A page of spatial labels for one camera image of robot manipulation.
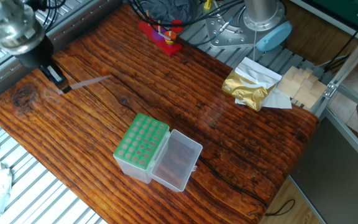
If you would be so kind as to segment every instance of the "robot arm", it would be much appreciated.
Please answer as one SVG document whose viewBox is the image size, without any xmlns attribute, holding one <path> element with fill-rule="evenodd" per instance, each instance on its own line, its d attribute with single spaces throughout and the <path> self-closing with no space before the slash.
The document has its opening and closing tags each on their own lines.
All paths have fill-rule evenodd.
<svg viewBox="0 0 358 224">
<path fill-rule="evenodd" d="M 34 11 L 21 0 L 0 0 L 0 46 L 28 68 L 39 68 L 62 92 L 71 90 L 52 59 L 53 45 Z"/>
</svg>

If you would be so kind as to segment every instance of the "black fabric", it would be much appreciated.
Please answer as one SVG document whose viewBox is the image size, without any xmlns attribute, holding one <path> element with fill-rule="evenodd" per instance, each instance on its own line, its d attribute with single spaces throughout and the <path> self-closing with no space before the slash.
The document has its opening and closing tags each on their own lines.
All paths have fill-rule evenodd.
<svg viewBox="0 0 358 224">
<path fill-rule="evenodd" d="M 195 0 L 146 0 L 140 1 L 144 11 L 150 12 L 155 21 L 171 22 L 179 19 L 182 22 L 192 21 L 197 12 Z"/>
</svg>

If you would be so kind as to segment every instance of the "clear plastic box lid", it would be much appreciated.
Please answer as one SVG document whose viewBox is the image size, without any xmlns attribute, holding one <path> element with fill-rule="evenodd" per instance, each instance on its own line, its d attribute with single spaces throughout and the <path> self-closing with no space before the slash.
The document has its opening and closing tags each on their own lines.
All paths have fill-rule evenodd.
<svg viewBox="0 0 358 224">
<path fill-rule="evenodd" d="M 174 129 L 162 144 L 149 175 L 169 189 L 182 192 L 202 149 L 202 145 Z"/>
</svg>

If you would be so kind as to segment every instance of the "plastic box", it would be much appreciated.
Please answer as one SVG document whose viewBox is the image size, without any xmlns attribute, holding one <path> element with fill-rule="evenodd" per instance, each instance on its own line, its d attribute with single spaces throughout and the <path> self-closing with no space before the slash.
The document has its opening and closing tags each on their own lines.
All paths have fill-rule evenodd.
<svg viewBox="0 0 358 224">
<path fill-rule="evenodd" d="M 151 179 L 175 192 L 185 189 L 203 149 L 177 130 L 138 114 L 114 151 L 123 173 L 150 183 Z"/>
</svg>

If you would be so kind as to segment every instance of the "wood grain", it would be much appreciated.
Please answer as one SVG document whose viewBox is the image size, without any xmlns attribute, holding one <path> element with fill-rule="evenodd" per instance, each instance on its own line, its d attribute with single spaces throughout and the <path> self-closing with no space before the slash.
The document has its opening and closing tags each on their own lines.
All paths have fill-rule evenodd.
<svg viewBox="0 0 358 224">
<path fill-rule="evenodd" d="M 0 126 L 108 223 L 258 223 L 318 124 L 313 114 L 235 105 L 232 70 L 188 44 L 164 55 L 123 6 L 57 53 L 60 96 L 38 71 L 0 96 Z M 124 175 L 112 154 L 137 113 L 203 145 L 186 189 Z"/>
<path fill-rule="evenodd" d="M 295 200 L 295 204 L 288 213 L 279 216 L 264 216 L 260 224 L 320 224 L 316 215 L 310 210 L 309 205 L 289 178 L 278 191 L 267 213 L 277 212 L 285 202 L 291 199 Z M 280 213 L 287 211 L 291 205 L 291 203 L 287 204 Z"/>
</svg>

